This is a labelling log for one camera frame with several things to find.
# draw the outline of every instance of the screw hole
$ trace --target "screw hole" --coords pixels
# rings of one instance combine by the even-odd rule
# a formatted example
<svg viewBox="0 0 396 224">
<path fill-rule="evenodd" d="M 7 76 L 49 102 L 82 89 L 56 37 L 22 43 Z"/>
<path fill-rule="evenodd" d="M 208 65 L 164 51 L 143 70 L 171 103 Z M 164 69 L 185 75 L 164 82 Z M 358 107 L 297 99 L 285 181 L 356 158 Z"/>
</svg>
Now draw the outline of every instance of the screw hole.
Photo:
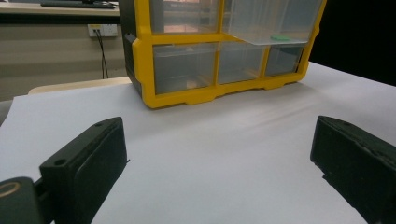
<svg viewBox="0 0 396 224">
<path fill-rule="evenodd" d="M 66 160 L 58 160 L 55 162 L 55 165 L 62 165 L 66 162 Z"/>
</svg>

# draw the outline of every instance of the plastic drawer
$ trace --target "plastic drawer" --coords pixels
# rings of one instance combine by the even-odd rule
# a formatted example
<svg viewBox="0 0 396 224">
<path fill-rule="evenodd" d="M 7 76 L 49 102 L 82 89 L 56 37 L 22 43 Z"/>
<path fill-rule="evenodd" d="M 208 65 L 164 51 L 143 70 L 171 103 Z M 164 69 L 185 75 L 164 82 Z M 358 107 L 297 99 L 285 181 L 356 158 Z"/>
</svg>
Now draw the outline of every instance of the plastic drawer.
<svg viewBox="0 0 396 224">
<path fill-rule="evenodd" d="M 226 33 L 255 45 L 306 43 L 322 0 L 226 0 Z"/>
<path fill-rule="evenodd" d="M 155 93 L 212 85 L 216 50 L 217 44 L 154 46 Z"/>
<path fill-rule="evenodd" d="M 225 84 L 258 78 L 265 46 L 223 42 L 219 51 L 218 83 Z"/>
<path fill-rule="evenodd" d="M 219 0 L 150 0 L 151 32 L 215 33 Z"/>
<path fill-rule="evenodd" d="M 273 46 L 270 49 L 266 77 L 273 77 L 296 72 L 304 46 Z"/>
</svg>

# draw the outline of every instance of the desk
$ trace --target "desk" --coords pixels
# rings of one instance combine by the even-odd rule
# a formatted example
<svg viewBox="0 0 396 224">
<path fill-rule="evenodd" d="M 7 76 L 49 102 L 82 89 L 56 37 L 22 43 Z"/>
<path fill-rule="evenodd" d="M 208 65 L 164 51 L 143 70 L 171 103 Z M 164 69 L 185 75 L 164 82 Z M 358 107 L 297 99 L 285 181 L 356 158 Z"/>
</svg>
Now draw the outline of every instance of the desk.
<svg viewBox="0 0 396 224">
<path fill-rule="evenodd" d="M 396 88 L 315 63 L 306 78 L 152 110 L 132 84 L 16 97 L 0 128 L 0 179 L 38 166 L 121 116 L 128 158 L 93 223 L 365 223 L 309 160 L 318 115 L 396 145 Z"/>
<path fill-rule="evenodd" d="M 118 17 L 119 9 L 42 7 L 34 3 L 0 3 L 1 14 L 50 14 Z"/>
<path fill-rule="evenodd" d="M 36 87 L 31 89 L 28 94 L 38 94 L 49 91 L 67 91 L 67 90 L 75 90 L 81 88 L 91 88 L 91 87 L 100 87 L 100 86 L 110 86 L 117 84 L 127 84 L 131 83 L 131 79 L 128 77 L 115 77 L 108 79 L 100 79 L 100 80 L 92 80 L 92 81 L 82 81 L 82 82 L 73 82 L 73 83 L 64 83 L 58 85 L 49 85 Z"/>
</svg>

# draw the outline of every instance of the yellow plastic frame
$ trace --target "yellow plastic frame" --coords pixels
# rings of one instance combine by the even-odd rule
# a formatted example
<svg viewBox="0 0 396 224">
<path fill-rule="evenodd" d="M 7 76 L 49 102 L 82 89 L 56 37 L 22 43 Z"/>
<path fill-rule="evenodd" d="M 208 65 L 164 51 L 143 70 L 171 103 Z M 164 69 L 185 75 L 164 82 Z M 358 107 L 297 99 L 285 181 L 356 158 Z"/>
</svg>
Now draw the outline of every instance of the yellow plastic frame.
<svg viewBox="0 0 396 224">
<path fill-rule="evenodd" d="M 142 85 L 141 93 L 144 103 L 151 108 L 177 104 L 194 105 L 212 101 L 216 97 L 231 92 L 246 91 L 252 89 L 271 90 L 282 87 L 287 83 L 296 82 L 303 79 L 308 68 L 308 59 L 314 44 L 314 40 L 319 32 L 319 23 L 323 15 L 324 8 L 326 6 L 326 2 L 327 0 L 322 1 L 317 19 L 314 24 L 312 35 L 309 41 L 304 46 L 297 72 L 284 74 L 281 76 L 266 77 L 264 75 L 264 71 L 266 68 L 266 62 L 268 61 L 270 50 L 270 48 L 267 48 L 264 52 L 262 69 L 258 78 L 248 81 L 219 84 L 217 82 L 219 68 L 219 51 L 217 51 L 215 57 L 215 73 L 213 85 L 204 88 L 175 91 L 156 95 L 153 67 L 153 46 L 164 44 L 198 44 L 204 42 L 220 43 L 222 41 L 242 40 L 222 33 L 220 25 L 218 25 L 218 30 L 214 34 L 153 35 L 150 26 L 149 0 L 135 0 L 134 7 L 137 39 L 134 41 L 132 46 L 134 53 L 134 73 L 135 78 Z M 222 24 L 223 9 L 224 0 L 219 0 L 218 24 Z"/>
</svg>

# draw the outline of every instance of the dark background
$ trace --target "dark background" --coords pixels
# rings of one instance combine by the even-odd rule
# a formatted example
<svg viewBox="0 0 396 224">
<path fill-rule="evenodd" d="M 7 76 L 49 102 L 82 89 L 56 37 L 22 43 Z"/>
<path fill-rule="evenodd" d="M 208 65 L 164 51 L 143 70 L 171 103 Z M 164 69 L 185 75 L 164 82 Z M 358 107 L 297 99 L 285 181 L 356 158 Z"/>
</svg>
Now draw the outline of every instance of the dark background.
<svg viewBox="0 0 396 224">
<path fill-rule="evenodd" d="M 396 7 L 328 0 L 310 61 L 396 86 Z"/>
</svg>

